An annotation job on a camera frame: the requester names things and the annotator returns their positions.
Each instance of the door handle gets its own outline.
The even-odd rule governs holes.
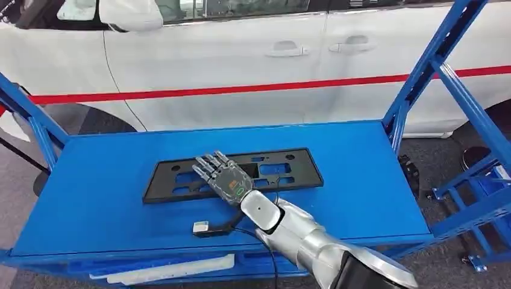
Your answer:
[[[297,57],[310,53],[310,49],[297,45],[294,41],[285,40],[274,43],[272,50],[265,53],[268,57]]]
[[[328,50],[335,53],[354,55],[370,51],[375,47],[376,45],[369,41],[369,37],[365,35],[351,35],[342,42],[330,45]]]

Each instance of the car window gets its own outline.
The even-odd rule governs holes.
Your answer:
[[[407,4],[430,4],[453,2],[453,0],[349,0],[350,8],[391,7]]]
[[[60,20],[88,21],[96,14],[96,0],[66,0],[57,12]]]
[[[305,12],[309,0],[156,0],[163,21]]]

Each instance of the side mirror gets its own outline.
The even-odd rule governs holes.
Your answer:
[[[154,0],[100,0],[99,19],[125,31],[149,31],[163,26]]]

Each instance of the robot finger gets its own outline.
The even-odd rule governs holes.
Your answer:
[[[209,162],[211,162],[215,167],[220,167],[222,164],[219,160],[217,160],[214,156],[207,154],[206,157],[208,158]]]
[[[221,151],[215,151],[215,155],[223,162],[223,163],[228,163],[229,162],[229,159],[224,155],[222,154]]]
[[[208,181],[210,179],[209,175],[205,173],[201,168],[196,165],[192,165],[193,170],[199,175],[203,180]]]
[[[206,169],[206,171],[208,171],[209,173],[213,173],[215,171],[215,169],[210,165],[208,164],[203,158],[201,157],[196,157],[195,158],[201,165],[203,168]]]

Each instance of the rectangular hole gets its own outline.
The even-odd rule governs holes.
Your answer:
[[[269,185],[269,183],[268,183],[267,179],[256,179],[254,181],[254,185],[255,185],[256,188],[260,188],[260,187],[264,187],[266,185]]]
[[[259,167],[261,175],[278,175],[280,173],[290,173],[291,166],[288,163],[284,164],[262,164]]]
[[[178,187],[172,190],[172,194],[188,194],[190,193],[189,187]]]
[[[204,191],[211,191],[211,188],[209,187],[209,185],[202,185],[200,188],[199,188],[199,191],[202,193]]]
[[[176,184],[187,184],[189,182],[196,182],[202,180],[196,172],[178,173],[176,175]]]
[[[295,182],[295,178],[293,178],[292,176],[287,176],[285,178],[278,179],[279,185],[292,184],[294,182]]]

